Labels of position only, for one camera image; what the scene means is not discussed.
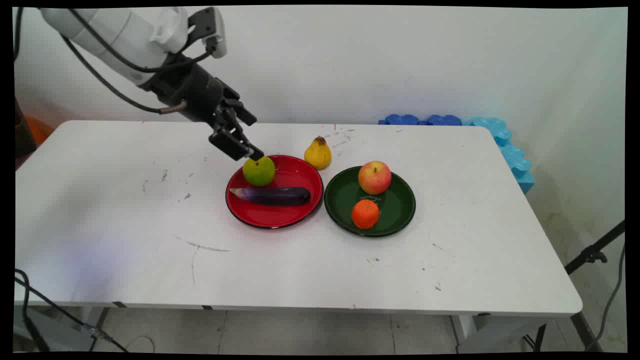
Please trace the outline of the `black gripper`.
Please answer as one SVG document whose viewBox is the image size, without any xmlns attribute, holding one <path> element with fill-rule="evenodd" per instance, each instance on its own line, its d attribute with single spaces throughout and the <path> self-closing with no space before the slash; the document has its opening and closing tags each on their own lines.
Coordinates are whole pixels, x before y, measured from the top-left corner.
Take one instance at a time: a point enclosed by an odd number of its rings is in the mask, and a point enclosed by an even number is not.
<svg viewBox="0 0 640 360">
<path fill-rule="evenodd" d="M 252 126 L 258 121 L 256 116 L 246 109 L 234 89 L 198 63 L 156 72 L 138 87 L 152 92 L 168 107 L 185 101 L 186 107 L 179 114 L 193 122 L 213 124 L 208 141 L 234 161 L 259 161 L 264 157 L 265 153 L 247 139 L 239 123 L 240 120 Z"/>
</svg>

